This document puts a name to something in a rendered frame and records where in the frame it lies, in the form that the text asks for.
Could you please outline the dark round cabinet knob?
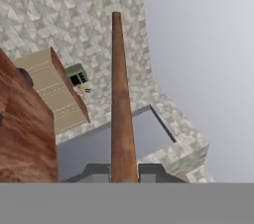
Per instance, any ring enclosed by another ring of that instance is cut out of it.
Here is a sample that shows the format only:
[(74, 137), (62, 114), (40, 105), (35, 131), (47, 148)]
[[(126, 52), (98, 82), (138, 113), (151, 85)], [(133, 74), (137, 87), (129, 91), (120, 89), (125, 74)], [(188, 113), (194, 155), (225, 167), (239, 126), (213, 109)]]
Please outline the dark round cabinet knob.
[(34, 86), (34, 81), (32, 79), (32, 77), (30, 76), (30, 74), (24, 69), (24, 68), (21, 68), (21, 67), (17, 67), (18, 71), (23, 75), (24, 79), (26, 80), (26, 82), (31, 86), (33, 87)]

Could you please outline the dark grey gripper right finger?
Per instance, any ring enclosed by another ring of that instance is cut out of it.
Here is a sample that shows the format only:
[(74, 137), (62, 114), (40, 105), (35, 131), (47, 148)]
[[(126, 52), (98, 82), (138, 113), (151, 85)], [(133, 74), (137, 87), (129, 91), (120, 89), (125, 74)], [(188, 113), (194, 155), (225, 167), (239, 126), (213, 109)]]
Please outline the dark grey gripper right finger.
[(138, 164), (138, 172), (141, 183), (185, 183), (183, 179), (167, 173), (161, 164)]

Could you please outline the brown wooden cabinet door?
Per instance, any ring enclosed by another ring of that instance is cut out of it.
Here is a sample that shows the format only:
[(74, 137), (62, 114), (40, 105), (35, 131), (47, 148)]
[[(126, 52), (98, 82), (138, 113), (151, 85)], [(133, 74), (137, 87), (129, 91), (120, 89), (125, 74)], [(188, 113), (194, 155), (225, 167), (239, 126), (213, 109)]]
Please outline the brown wooden cabinet door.
[(112, 13), (111, 181), (138, 181), (120, 12)]

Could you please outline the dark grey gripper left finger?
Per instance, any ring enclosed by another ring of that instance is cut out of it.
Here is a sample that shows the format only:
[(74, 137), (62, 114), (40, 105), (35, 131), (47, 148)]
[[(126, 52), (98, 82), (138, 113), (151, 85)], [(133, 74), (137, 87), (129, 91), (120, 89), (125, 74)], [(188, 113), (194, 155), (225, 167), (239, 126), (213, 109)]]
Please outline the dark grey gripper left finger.
[(111, 181), (111, 164), (87, 164), (85, 169), (65, 182), (107, 183)]

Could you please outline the beige cabinet with wooden side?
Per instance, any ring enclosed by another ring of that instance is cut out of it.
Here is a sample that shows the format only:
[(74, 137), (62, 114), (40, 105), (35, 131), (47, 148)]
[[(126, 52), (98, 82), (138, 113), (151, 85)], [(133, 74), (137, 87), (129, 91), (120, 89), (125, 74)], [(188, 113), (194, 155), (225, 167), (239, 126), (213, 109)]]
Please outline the beige cabinet with wooden side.
[(30, 74), (35, 90), (53, 111), (57, 135), (89, 123), (85, 103), (74, 91), (53, 48), (17, 58), (14, 64)]

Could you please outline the small pale object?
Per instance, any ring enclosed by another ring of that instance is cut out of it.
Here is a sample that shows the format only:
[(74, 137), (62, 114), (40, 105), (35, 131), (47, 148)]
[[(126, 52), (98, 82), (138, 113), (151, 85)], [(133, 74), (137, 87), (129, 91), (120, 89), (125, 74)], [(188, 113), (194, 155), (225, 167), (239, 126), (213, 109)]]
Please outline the small pale object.
[(78, 91), (79, 91), (79, 94), (80, 95), (83, 95), (83, 94), (86, 94), (86, 93), (90, 93), (91, 92), (91, 89), (90, 88), (87, 88), (85, 86), (80, 86), (78, 88)]

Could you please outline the green small appliance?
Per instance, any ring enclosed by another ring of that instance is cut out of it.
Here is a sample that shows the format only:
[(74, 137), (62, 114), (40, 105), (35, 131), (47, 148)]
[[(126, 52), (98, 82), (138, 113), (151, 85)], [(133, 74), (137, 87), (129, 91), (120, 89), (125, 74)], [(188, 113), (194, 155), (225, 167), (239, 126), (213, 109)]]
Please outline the green small appliance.
[(86, 71), (84, 70), (81, 63), (76, 63), (69, 67), (66, 67), (65, 74), (69, 78), (73, 86), (79, 86), (83, 83), (88, 82)]

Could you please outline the brown wooden cabinet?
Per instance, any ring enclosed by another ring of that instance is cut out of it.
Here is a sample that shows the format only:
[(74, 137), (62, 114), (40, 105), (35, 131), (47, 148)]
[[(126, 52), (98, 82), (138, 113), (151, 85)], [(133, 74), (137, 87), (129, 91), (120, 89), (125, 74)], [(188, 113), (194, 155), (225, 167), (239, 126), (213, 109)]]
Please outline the brown wooden cabinet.
[(53, 112), (0, 49), (0, 183), (57, 180)]

